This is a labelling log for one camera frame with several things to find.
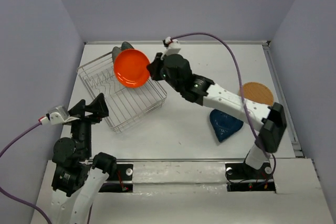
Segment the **dark blue leaf dish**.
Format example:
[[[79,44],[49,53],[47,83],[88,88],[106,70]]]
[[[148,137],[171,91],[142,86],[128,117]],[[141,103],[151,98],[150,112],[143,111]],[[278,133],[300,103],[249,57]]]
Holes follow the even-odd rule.
[[[209,122],[219,143],[226,141],[241,130],[244,122],[220,110],[212,110]]]

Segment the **grey deer plate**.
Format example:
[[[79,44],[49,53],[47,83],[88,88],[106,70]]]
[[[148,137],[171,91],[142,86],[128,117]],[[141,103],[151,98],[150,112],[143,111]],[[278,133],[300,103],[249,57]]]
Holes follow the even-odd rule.
[[[112,60],[115,61],[118,57],[118,55],[122,52],[120,47],[114,47],[112,50]]]

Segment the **orange plate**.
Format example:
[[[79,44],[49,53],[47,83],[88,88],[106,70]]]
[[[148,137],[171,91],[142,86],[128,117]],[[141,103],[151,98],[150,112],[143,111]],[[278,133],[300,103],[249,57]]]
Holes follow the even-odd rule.
[[[137,49],[122,51],[113,62],[116,79],[127,88],[139,88],[149,79],[148,57]]]

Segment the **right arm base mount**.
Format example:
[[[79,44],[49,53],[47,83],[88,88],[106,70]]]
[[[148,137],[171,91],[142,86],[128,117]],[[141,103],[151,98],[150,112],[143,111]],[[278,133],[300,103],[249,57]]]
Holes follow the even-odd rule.
[[[225,177],[228,192],[276,191],[270,163],[254,169],[245,163],[226,163]]]

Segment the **teal glazed plate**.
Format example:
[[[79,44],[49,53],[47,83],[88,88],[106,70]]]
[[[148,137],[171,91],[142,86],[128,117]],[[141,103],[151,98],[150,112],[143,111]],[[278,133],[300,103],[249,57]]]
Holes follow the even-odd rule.
[[[125,51],[125,50],[128,50],[128,49],[134,49],[134,47],[127,41],[124,41],[122,44],[121,44],[121,50],[122,51]]]

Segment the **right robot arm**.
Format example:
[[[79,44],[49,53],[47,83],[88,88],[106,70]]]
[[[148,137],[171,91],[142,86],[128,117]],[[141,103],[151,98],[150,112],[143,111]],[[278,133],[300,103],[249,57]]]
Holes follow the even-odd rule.
[[[277,152],[287,128],[281,104],[269,106],[229,92],[213,80],[192,73],[189,61],[179,54],[158,53],[146,68],[152,80],[166,81],[186,101],[224,112],[258,133],[241,166],[246,177],[258,175],[270,154]]]

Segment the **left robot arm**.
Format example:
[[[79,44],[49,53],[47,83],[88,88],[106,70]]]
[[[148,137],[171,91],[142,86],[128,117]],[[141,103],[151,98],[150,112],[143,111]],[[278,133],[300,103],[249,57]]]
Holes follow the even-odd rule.
[[[117,160],[100,152],[92,156],[91,127],[109,116],[100,93],[90,104],[80,100],[70,110],[58,106],[47,118],[52,125],[70,126],[70,136],[53,146],[52,162],[56,165],[52,180],[52,223],[85,223],[100,188],[115,176]]]

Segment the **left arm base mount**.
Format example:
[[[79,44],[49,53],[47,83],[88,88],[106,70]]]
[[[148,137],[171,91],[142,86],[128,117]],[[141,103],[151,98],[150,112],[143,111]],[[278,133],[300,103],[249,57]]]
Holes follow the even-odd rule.
[[[103,183],[100,193],[133,192],[133,164],[117,163],[117,170]]]

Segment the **woven bamboo plate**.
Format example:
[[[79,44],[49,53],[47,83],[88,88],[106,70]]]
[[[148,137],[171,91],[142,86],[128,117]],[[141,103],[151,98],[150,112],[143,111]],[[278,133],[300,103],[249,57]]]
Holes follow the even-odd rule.
[[[248,82],[242,87],[244,98],[251,101],[273,105],[274,96],[271,90],[262,83],[259,82]]]

